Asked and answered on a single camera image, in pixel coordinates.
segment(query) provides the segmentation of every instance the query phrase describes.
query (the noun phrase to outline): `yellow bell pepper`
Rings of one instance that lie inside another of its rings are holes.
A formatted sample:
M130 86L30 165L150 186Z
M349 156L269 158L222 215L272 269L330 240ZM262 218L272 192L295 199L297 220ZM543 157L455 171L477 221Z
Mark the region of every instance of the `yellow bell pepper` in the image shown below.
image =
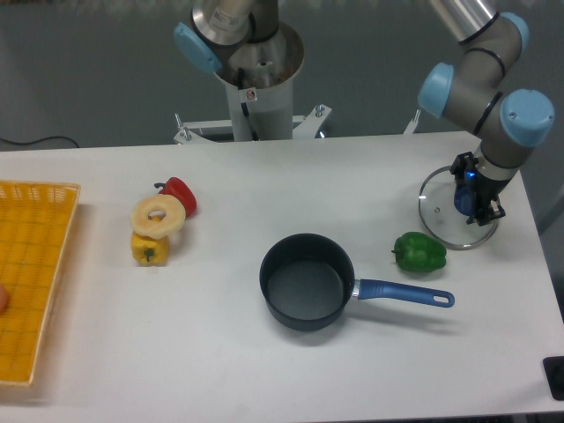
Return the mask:
M151 220L161 220L161 217L155 216ZM143 266L164 264L168 259L168 251L168 236L154 240L135 232L131 235L131 253Z

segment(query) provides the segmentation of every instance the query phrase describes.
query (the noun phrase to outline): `yellow basket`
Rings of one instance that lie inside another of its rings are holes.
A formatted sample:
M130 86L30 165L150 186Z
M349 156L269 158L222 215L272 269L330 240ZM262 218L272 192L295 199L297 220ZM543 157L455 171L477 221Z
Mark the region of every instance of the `yellow basket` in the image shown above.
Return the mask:
M0 384L29 385L80 186L0 181Z

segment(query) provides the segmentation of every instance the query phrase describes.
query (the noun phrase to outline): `green bell pepper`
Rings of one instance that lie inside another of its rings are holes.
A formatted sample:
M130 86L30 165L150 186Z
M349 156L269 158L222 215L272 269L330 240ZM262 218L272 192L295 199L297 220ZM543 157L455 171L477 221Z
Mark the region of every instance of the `green bell pepper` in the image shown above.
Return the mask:
M436 271L447 264L447 249L421 232L407 232L396 239L392 253L404 271Z

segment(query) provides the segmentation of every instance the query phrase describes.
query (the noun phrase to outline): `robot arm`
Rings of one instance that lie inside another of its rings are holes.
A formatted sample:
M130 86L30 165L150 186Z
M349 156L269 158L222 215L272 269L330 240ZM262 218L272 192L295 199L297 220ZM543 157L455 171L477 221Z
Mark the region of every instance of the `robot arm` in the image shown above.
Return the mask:
M456 157L455 205L468 223L485 225L505 216L499 193L542 143L554 118L542 93L497 90L529 40L525 22L484 0L432 0L464 50L455 68L439 63L419 93L419 104L481 139L475 153Z
M224 83L236 141L292 137L292 80L304 51L278 21L278 0L198 0L174 40Z

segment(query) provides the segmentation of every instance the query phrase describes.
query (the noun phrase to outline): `gray wall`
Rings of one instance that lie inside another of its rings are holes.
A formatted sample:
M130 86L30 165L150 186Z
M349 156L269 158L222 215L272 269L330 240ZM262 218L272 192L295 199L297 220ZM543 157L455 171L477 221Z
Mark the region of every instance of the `gray wall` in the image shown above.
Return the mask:
M168 144L174 112L185 121L228 117L224 93L178 53L172 31L190 0L0 6L0 137L74 137L84 147ZM531 44L501 89L534 88L556 108L556 123L523 176L537 217L564 183L564 2L492 1L531 29ZM306 46L295 81L294 113L334 109L330 136L395 134L417 108L417 93L438 62L460 49L426 0L281 0L282 20ZM423 115L419 131L456 128ZM63 141L34 148L66 147ZM16 149L0 143L0 149ZM546 259L564 298L564 217L543 235Z

